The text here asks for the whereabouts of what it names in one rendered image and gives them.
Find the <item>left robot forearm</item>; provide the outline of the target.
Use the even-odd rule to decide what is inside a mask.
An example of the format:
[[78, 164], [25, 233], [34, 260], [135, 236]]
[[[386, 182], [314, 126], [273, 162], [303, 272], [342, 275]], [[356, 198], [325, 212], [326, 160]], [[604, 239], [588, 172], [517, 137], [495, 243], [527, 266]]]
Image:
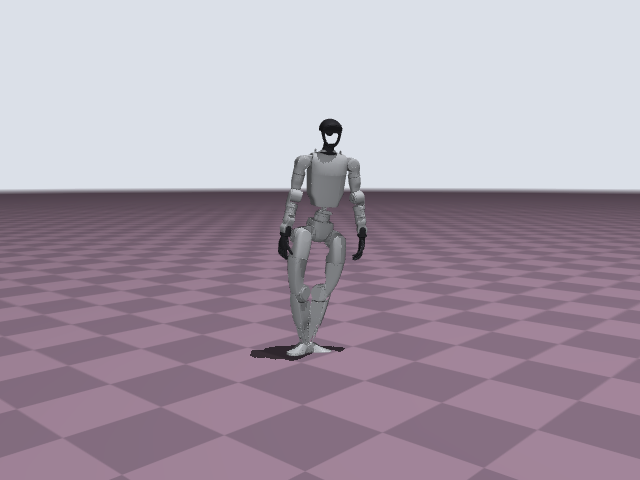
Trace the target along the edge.
[[[364, 193], [363, 193], [364, 194]], [[364, 196], [365, 197], [365, 196]], [[367, 227], [366, 227], [366, 216], [365, 216], [365, 200], [363, 203], [359, 203], [357, 205], [353, 206], [353, 211], [355, 214], [355, 223], [357, 225], [357, 233], [359, 234], [359, 230], [361, 227], [364, 227], [366, 229], [366, 233], [367, 233]]]

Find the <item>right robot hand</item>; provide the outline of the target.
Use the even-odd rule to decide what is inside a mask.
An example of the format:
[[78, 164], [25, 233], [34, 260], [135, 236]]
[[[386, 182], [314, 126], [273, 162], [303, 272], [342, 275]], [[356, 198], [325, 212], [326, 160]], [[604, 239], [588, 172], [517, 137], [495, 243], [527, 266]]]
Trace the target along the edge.
[[289, 247], [289, 240], [288, 237], [291, 236], [291, 227], [287, 226], [285, 233], [282, 233], [280, 231], [280, 235], [281, 238], [279, 240], [279, 247], [278, 247], [278, 253], [286, 260], [288, 260], [288, 254], [287, 254], [287, 249], [289, 251], [289, 253], [291, 255], [293, 255], [293, 252], [291, 251], [290, 247]]

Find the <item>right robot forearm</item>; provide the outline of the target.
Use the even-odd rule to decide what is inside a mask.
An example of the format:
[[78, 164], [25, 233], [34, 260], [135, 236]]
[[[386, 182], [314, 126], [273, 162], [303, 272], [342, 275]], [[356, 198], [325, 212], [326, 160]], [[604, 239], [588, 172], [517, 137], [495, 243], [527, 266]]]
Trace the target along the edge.
[[283, 217], [283, 222], [280, 226], [280, 231], [282, 233], [285, 233], [287, 226], [290, 226], [292, 231], [292, 226], [295, 222], [295, 214], [296, 214], [296, 209], [298, 208], [298, 205], [294, 202], [290, 202], [291, 195], [292, 195], [292, 189], [290, 189], [287, 196], [286, 205], [285, 205], [286, 209]]

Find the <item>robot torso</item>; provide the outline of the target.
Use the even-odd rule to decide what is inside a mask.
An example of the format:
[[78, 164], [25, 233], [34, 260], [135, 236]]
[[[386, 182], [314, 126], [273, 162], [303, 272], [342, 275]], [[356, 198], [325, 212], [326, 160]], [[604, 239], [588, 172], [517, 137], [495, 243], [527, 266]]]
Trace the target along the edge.
[[[311, 226], [312, 241], [328, 242], [331, 238], [334, 224], [330, 222], [332, 212], [327, 208], [334, 208], [344, 193], [344, 186], [348, 168], [348, 160], [345, 155], [332, 152], [336, 155], [326, 155], [316, 152], [312, 155], [311, 165], [307, 168], [307, 194], [310, 203], [321, 207], [315, 212], [314, 217], [309, 217], [306, 226]], [[326, 207], [326, 208], [325, 208]]]

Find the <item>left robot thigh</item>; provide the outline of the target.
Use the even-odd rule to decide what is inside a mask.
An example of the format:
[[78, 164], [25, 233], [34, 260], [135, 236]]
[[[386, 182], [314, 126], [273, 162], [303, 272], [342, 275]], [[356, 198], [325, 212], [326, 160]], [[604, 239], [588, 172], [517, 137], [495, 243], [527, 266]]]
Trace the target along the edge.
[[333, 230], [330, 240], [324, 243], [329, 248], [325, 266], [326, 282], [315, 285], [311, 290], [312, 298], [319, 302], [324, 301], [336, 287], [346, 256], [346, 239], [338, 231]]

